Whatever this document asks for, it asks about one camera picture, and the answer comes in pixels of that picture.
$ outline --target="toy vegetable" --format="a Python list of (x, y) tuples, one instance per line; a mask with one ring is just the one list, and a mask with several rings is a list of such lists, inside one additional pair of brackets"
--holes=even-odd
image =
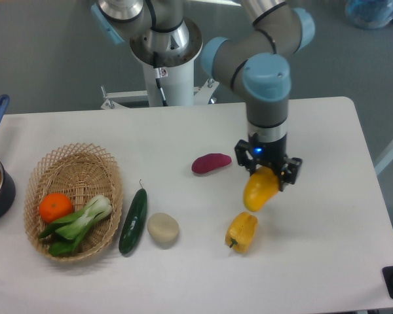
[(260, 167), (250, 176), (243, 192), (243, 203), (250, 211), (258, 211), (280, 189), (278, 177), (267, 167)]
[(72, 253), (86, 236), (93, 225), (109, 216), (112, 206), (108, 198), (97, 195), (92, 198), (80, 211), (66, 215), (51, 222), (39, 235), (42, 239), (50, 234), (56, 234), (59, 241), (54, 242), (48, 249), (52, 256)]
[(122, 227), (118, 244), (121, 254), (128, 254), (138, 244), (143, 233), (146, 218), (147, 192), (141, 188), (132, 199), (130, 210), (126, 215), (124, 226)]
[(244, 211), (237, 215), (229, 226), (225, 235), (225, 242), (236, 252), (245, 253), (252, 243), (256, 228), (257, 218)]

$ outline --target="gray floor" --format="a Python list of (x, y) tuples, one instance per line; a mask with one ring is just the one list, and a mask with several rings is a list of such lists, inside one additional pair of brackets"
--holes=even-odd
[[(145, 89), (129, 46), (106, 40), (91, 17), (92, 3), (0, 2), (0, 94), (11, 96), (8, 113), (98, 109), (102, 84), (107, 92)], [(290, 60), (291, 98), (352, 99), (374, 160), (393, 138), (393, 25), (352, 27), (344, 1), (288, 3), (306, 8), (316, 22), (313, 42)], [(217, 36), (239, 40), (252, 30), (240, 7), (186, 1), (185, 13), (200, 26), (205, 43)], [(207, 78), (198, 58), (195, 85)], [(221, 87), (215, 96), (222, 103), (239, 101)], [(379, 182), (393, 225), (393, 162)]]

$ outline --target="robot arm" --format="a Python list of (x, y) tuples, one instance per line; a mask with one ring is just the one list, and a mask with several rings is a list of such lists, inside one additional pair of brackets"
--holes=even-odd
[(92, 13), (113, 43), (129, 41), (150, 107), (193, 104), (202, 35), (183, 16), (183, 0), (98, 0)]
[(243, 0), (242, 6), (252, 19), (253, 33), (238, 43), (212, 39), (202, 51), (202, 66), (246, 103), (248, 141), (235, 147), (239, 165), (250, 174), (258, 165), (271, 168), (283, 191), (295, 183), (302, 164), (286, 154), (291, 79), (284, 57), (312, 40), (314, 22), (283, 0)]

